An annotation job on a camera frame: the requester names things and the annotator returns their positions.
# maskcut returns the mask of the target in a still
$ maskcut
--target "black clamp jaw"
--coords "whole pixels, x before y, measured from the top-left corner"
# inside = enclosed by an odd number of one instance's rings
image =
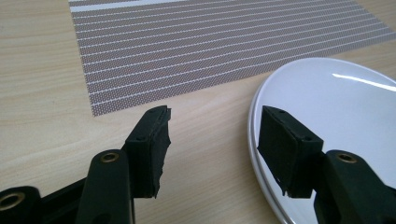
[[[366,161],[342,150],[322,152],[323,140],[288,112],[262,107],[258,150],[291,198],[310,198],[318,223],[396,223],[396,190]]]
[[[134,198],[156,197],[171,144],[166,105],[139,120],[122,149],[93,157],[86,178],[41,198],[38,189],[0,192],[0,223],[135,223]]]

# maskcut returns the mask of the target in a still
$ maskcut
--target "wooden surface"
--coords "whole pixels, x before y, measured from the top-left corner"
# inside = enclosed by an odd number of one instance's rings
[[[358,2],[396,30],[394,0]],[[333,57],[396,78],[396,41]],[[269,75],[94,118],[67,1],[0,1],[0,191],[45,196],[81,179],[146,110],[168,105],[162,186],[156,200],[135,200],[137,223],[278,223],[248,154],[248,109]]]

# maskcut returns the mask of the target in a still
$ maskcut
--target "wooden table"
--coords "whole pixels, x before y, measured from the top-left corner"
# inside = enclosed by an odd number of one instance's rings
[[[394,0],[359,0],[396,30]],[[396,41],[334,58],[396,78]],[[135,200],[138,223],[278,223],[248,154],[248,109],[270,73],[93,117],[66,0],[0,2],[0,190],[45,196],[120,148],[144,112],[172,108],[159,197]]]

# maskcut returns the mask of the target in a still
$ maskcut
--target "gray striped placemat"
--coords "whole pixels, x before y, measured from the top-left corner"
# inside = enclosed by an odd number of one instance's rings
[[[69,0],[95,116],[396,38],[350,0]]]

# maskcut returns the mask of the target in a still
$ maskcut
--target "reflective white surface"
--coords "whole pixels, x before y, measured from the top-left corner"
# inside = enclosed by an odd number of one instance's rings
[[[284,223],[318,223],[311,199],[282,196],[257,151],[262,106],[288,111],[324,140],[323,151],[363,157],[382,181],[396,188],[396,82],[360,65],[309,58],[277,69],[259,87],[248,124],[249,151],[262,190]]]

